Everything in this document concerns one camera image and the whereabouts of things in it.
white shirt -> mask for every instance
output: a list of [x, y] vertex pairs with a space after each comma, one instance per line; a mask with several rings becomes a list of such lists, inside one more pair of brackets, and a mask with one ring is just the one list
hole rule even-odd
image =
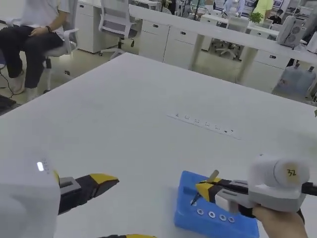
[[[25, 0], [21, 25], [48, 26], [58, 17], [58, 11], [70, 13], [69, 0]], [[63, 38], [63, 27], [54, 32]]]

white tabletop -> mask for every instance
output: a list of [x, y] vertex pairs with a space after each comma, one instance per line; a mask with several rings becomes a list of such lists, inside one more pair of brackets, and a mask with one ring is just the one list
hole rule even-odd
[[[222, 22], [225, 24], [228, 24], [228, 21], [229, 21], [227, 18], [223, 18], [223, 17], [216, 16], [216, 15], [210, 15], [210, 14], [204, 14], [204, 15], [202, 15], [202, 18], [219, 21], [219, 22]], [[268, 33], [268, 34], [273, 35], [273, 36], [277, 36], [279, 33], [278, 31], [274, 31], [274, 30], [267, 29], [267, 28], [260, 27], [260, 26], [253, 26], [253, 25], [248, 25], [248, 29], [249, 30], [257, 30], [257, 31], [260, 31], [263, 33]]]
[[[120, 179], [59, 216], [57, 238], [203, 238], [173, 224], [182, 171], [208, 176], [218, 169], [222, 178], [246, 179], [259, 153], [316, 157], [314, 109], [125, 53], [1, 116], [0, 151], [36, 151], [62, 177], [108, 173]], [[232, 128], [241, 140], [167, 116], [175, 112]], [[316, 170], [311, 180], [317, 181]], [[316, 202], [308, 197], [303, 205], [311, 237]], [[262, 227], [260, 232], [265, 238]]]

black pants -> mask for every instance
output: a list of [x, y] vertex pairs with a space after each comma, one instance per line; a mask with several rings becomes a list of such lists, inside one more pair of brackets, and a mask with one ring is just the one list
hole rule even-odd
[[10, 78], [16, 78], [22, 71], [20, 52], [24, 51], [27, 61], [25, 87], [36, 88], [43, 73], [45, 52], [63, 45], [56, 33], [30, 37], [32, 27], [7, 27], [0, 30], [0, 49], [6, 61]]

blue plastic tray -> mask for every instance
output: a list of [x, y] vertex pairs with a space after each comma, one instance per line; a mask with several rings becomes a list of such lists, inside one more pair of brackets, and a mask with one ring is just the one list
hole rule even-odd
[[[198, 199], [195, 205], [190, 205], [197, 193], [195, 184], [206, 179], [205, 176], [183, 171], [178, 187], [177, 208], [174, 216], [175, 226], [211, 238], [259, 238], [256, 219], [241, 214], [228, 213], [203, 198]], [[210, 211], [214, 212], [214, 218], [210, 217], [210, 215], [213, 216], [209, 215]], [[221, 215], [225, 216], [225, 221], [220, 219]]]

person sitting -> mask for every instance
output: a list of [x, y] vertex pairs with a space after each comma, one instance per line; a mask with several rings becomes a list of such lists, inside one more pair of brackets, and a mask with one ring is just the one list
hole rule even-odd
[[[45, 53], [63, 46], [63, 27], [70, 12], [69, 0], [25, 0], [19, 27], [0, 30], [0, 49], [17, 95], [26, 89], [27, 101], [37, 97]], [[20, 52], [26, 55], [24, 75]]]
[[273, 21], [273, 24], [281, 24], [282, 19], [280, 18], [280, 15], [283, 14], [283, 10], [279, 9], [277, 10], [276, 14], [274, 16], [269, 17], [269, 20]]

